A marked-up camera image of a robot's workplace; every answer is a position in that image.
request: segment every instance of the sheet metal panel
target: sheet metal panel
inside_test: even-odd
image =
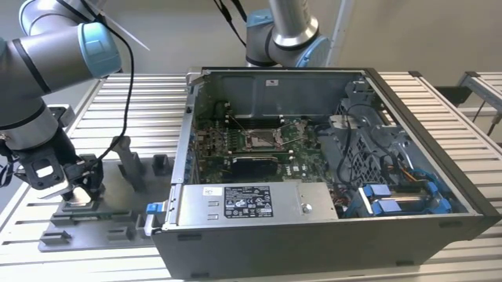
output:
[[[433,137],[457,161],[484,195],[502,212],[502,155],[493,142],[460,116],[452,104],[421,78],[409,73],[382,73],[385,80],[425,123]],[[493,79],[502,81],[502,73]],[[78,111],[70,136],[79,153],[99,154],[121,132],[127,75],[99,82]],[[141,155],[175,153],[185,108],[185,75],[138,75],[129,135]],[[23,281],[38,275],[51,281],[170,280],[154,247],[40,253],[38,239],[60,199],[39,200],[23,185],[0,215],[0,279]],[[452,243],[425,265],[336,273],[241,278],[255,281],[500,281],[502,277],[502,223],[476,240]]]

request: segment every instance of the blue latch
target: blue latch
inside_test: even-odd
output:
[[[368,184],[364,188],[366,197],[390,197],[393,195],[389,185]]]
[[[394,199],[378,200],[372,204],[376,216],[385,216],[402,211],[398,202]]]
[[[147,214],[162,214],[165,211],[165,203],[151,203],[147,205]]]

